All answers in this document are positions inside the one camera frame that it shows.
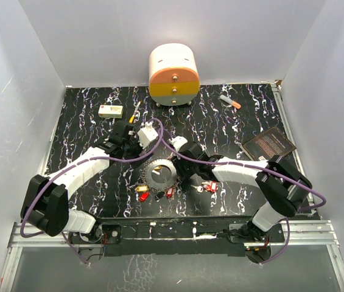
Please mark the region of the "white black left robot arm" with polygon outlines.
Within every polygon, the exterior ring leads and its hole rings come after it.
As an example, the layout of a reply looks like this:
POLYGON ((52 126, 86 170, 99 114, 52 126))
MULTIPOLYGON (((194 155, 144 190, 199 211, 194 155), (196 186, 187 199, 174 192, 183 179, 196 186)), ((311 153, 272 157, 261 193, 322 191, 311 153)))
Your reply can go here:
POLYGON ((55 237, 61 232, 81 233, 90 243, 102 237, 102 227, 93 215, 69 208, 76 191, 100 172, 122 159, 138 158, 142 152, 133 124, 118 121, 112 132, 84 154, 50 175, 35 175, 29 182, 21 208, 22 224, 55 237))

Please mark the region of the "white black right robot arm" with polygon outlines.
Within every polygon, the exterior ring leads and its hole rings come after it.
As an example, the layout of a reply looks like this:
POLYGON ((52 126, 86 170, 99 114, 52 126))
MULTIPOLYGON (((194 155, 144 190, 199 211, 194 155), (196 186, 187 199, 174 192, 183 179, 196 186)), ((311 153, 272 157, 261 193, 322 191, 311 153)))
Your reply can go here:
POLYGON ((176 151, 171 161, 183 179, 198 175, 207 181, 248 184, 261 190, 265 204, 234 232, 235 237, 263 241, 280 220, 296 214, 312 188, 311 182, 280 155, 241 161, 209 156, 198 143, 183 137, 171 139, 168 145, 176 151))

